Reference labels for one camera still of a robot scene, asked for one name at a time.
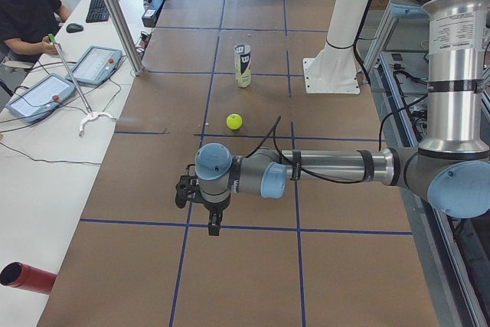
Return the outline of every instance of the black t-shirt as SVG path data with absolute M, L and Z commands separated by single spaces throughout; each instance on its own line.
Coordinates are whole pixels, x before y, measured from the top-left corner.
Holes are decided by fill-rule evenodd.
M 60 0 L 0 0 L 0 41 L 20 38 L 39 42 L 59 30 L 54 11 Z M 36 61 L 39 55 L 19 55 L 21 60 Z

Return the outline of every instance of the blue joint cap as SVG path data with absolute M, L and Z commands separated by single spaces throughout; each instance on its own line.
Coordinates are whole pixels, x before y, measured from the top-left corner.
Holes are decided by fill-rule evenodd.
M 286 187 L 286 167 L 271 162 L 263 173 L 260 195 L 264 198 L 281 198 Z
M 440 172 L 427 191 L 429 203 L 445 214 L 471 218 L 490 209 L 490 164 L 465 161 Z
M 203 180 L 214 180 L 225 175 L 231 167 L 230 151 L 219 143 L 202 146 L 196 154 L 196 175 Z

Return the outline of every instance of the computer mouse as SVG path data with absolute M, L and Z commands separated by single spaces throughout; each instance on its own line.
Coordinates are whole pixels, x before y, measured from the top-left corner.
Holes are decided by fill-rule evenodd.
M 80 32 L 83 31 L 83 26 L 79 25 L 78 23 L 70 23 L 67 26 L 67 32 L 69 34 L 73 34 L 74 32 Z

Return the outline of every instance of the keyboard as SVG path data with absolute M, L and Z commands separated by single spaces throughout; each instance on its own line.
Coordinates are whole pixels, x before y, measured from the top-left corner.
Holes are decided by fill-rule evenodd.
M 109 19 L 109 11 L 107 10 L 104 0 L 90 0 L 90 7 L 85 19 L 86 23 L 104 22 Z

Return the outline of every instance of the yellow tennis ball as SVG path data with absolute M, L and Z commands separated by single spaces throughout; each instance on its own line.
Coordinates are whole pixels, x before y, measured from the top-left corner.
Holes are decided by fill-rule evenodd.
M 227 117 L 227 127 L 231 130 L 239 129 L 243 124 L 242 117 L 238 114 L 230 114 Z

